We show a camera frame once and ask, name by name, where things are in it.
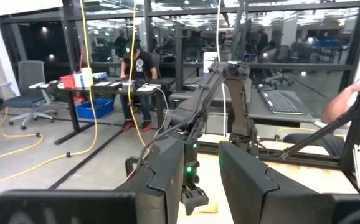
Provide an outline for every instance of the black t-shirt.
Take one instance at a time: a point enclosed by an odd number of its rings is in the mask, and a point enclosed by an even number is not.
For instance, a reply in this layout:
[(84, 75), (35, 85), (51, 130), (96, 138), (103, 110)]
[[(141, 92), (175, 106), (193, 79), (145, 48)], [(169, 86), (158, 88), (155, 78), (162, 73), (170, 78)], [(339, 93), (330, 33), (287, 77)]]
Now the black t-shirt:
[[(152, 79), (151, 69), (153, 69), (154, 62), (151, 55), (145, 51), (140, 50), (138, 57), (133, 61), (133, 74), (131, 79), (143, 78), (146, 81)], [(125, 74), (130, 74), (130, 63), (127, 64)]]

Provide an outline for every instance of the keyboard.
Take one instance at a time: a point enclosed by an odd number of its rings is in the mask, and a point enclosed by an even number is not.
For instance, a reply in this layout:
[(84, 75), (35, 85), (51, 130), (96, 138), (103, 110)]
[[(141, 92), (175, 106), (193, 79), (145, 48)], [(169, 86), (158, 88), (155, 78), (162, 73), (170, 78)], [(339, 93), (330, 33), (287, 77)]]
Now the keyboard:
[(275, 114), (308, 114), (307, 108), (298, 100), (281, 91), (261, 91), (264, 101)]

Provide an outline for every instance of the blue box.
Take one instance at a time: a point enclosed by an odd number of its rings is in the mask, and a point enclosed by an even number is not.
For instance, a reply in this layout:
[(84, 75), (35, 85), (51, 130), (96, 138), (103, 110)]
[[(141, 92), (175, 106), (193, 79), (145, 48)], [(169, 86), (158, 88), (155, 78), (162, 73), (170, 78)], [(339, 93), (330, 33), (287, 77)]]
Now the blue box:
[[(103, 116), (112, 113), (113, 111), (113, 100), (108, 99), (94, 99), (95, 118), (100, 119)], [(94, 119), (92, 104), (90, 101), (78, 105), (76, 112), (79, 118)]]

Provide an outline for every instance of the glass wall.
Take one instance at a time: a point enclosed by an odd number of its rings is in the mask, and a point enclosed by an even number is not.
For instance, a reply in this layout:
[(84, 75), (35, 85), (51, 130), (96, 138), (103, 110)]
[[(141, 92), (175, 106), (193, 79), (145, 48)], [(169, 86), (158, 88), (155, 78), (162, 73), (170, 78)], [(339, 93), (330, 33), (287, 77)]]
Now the glass wall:
[[(124, 46), (134, 30), (143, 50), (160, 54), (161, 76), (174, 78), (175, 27), (180, 25), (186, 30), (182, 45), (186, 83), (202, 74), (204, 53), (217, 50), (217, 30), (220, 57), (230, 57), (239, 26), (245, 35), (236, 54), (250, 64), (250, 78), (274, 80), (278, 90), (295, 92), (316, 118), (353, 79), (360, 1), (249, 1), (249, 12), (241, 13), (237, 22), (239, 1), (224, 0), (219, 27), (217, 1), (134, 1), (84, 0), (86, 37), (78, 0), (65, 0), (63, 9), (2, 17), (14, 66), (20, 60), (45, 61), (46, 79), (53, 80), (86, 66), (87, 45), (93, 71), (118, 76)], [(267, 59), (263, 50), (270, 46), (276, 54)], [(289, 83), (276, 82), (282, 76)]]

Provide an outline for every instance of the red shoe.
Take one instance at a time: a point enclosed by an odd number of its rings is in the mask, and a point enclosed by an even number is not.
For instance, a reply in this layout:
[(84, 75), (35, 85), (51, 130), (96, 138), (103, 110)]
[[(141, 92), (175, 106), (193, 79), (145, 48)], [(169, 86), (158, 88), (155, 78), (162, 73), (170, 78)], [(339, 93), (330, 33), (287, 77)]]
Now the red shoe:
[(134, 127), (134, 123), (133, 121), (125, 121), (125, 123), (122, 126), (122, 131), (127, 131), (129, 129), (131, 129), (132, 127)]
[(153, 125), (151, 124), (150, 121), (143, 122), (143, 131), (149, 131), (151, 130), (151, 128), (153, 128)]

